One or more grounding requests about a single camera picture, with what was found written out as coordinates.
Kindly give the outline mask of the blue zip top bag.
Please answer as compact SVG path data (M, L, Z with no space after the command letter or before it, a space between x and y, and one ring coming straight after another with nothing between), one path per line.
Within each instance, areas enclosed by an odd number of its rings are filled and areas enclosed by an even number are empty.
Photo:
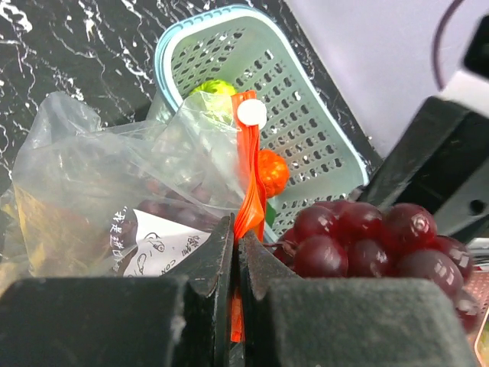
M34 275L28 249L34 208L32 196L14 183L1 195L1 295Z

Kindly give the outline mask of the green lime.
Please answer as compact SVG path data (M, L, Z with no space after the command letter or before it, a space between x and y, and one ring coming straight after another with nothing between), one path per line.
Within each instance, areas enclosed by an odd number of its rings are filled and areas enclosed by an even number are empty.
M276 210L269 203L267 203L265 222L270 228L273 227L275 218L276 218Z

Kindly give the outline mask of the white plastic basket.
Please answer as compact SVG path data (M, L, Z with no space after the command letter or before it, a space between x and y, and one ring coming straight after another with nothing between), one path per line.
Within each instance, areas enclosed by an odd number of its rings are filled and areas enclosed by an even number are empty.
M369 181L368 169L338 117L314 89L284 33L264 13L229 5L171 25L154 50L157 91L148 112L167 121L185 96L206 80L252 89L267 107L263 148L288 164L290 179L272 198L268 241L290 228L296 213L317 200L339 199Z

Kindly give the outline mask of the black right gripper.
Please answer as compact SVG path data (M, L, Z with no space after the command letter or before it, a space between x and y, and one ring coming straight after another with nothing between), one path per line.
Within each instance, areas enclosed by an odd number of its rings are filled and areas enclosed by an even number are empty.
M489 77L489 15L463 66ZM443 235L463 243L481 236L488 228L488 118L429 97L358 199L380 209L414 203L434 216Z

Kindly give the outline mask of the orange pumpkin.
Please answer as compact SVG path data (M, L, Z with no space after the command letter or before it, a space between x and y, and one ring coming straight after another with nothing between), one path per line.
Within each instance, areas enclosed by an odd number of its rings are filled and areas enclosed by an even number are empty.
M259 151L258 173L264 184L267 198L281 194L290 177L285 159L268 149Z

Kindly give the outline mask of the orange zip plastic bag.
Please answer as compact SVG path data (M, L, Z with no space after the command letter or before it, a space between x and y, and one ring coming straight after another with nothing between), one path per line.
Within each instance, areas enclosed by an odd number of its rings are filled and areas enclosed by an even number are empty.
M35 277L167 274L225 216L262 237L258 173L267 109L255 92L187 97L168 122L103 128L66 93L40 104L12 171L15 221Z

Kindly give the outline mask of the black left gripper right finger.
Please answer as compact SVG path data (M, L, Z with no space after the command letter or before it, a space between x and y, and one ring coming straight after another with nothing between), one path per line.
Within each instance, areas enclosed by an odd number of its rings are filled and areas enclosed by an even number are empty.
M475 366L451 301L418 279L303 279L238 245L248 366Z

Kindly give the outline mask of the purple grapes bunch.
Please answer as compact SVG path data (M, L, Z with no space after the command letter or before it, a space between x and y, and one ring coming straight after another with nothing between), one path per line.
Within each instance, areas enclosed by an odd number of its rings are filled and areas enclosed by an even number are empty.
M467 246L440 235L432 215L412 203L382 212L368 203L319 201L299 211L273 254L302 278L420 278L451 299L467 333L480 307L465 285L474 262Z

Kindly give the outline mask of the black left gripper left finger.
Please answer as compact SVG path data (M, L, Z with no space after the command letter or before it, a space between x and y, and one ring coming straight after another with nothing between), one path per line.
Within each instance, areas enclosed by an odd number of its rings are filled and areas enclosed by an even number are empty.
M1 298L3 366L227 366L234 219L157 278L31 278Z

